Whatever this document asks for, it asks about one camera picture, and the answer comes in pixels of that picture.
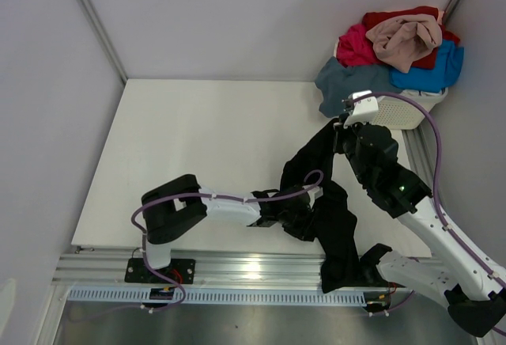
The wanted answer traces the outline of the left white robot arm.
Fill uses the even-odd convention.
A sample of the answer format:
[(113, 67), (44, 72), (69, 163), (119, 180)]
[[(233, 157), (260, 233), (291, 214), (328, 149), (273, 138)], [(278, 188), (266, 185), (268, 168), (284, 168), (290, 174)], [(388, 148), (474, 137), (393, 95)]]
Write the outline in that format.
[(279, 191), (270, 189), (226, 195), (205, 188), (194, 174), (185, 174), (146, 192), (142, 205), (132, 215), (141, 215), (145, 262), (142, 272), (152, 282), (163, 282), (170, 274), (171, 243), (204, 219), (230, 221), (253, 228), (275, 224), (303, 240), (312, 222), (313, 206), (323, 196), (323, 172), (312, 170), (303, 181)]

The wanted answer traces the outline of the black t shirt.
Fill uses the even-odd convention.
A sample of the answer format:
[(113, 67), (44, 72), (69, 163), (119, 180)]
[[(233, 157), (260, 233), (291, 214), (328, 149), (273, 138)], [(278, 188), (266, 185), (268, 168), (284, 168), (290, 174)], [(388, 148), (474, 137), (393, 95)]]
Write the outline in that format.
[(357, 217), (348, 209), (345, 189), (332, 180), (336, 122), (333, 119), (327, 123), (285, 163), (280, 181), (280, 188), (285, 191), (298, 184), (314, 184), (319, 177), (307, 175), (314, 170), (323, 172), (323, 180), (319, 184), (323, 196), (313, 205), (308, 232), (318, 239), (325, 253), (320, 268), (325, 294), (353, 285), (360, 273), (354, 241)]

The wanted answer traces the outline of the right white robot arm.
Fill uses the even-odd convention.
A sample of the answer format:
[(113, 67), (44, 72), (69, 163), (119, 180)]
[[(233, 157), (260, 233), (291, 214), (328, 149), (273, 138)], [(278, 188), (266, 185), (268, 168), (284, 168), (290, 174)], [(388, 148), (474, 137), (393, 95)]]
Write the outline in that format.
[(505, 315), (505, 268), (487, 256), (435, 202), (431, 188), (398, 162), (386, 128), (333, 126), (334, 152), (346, 157), (359, 185), (381, 210), (415, 233), (445, 266), (437, 271), (377, 244), (360, 265), (369, 285), (384, 279), (433, 300), (465, 332), (483, 337)]

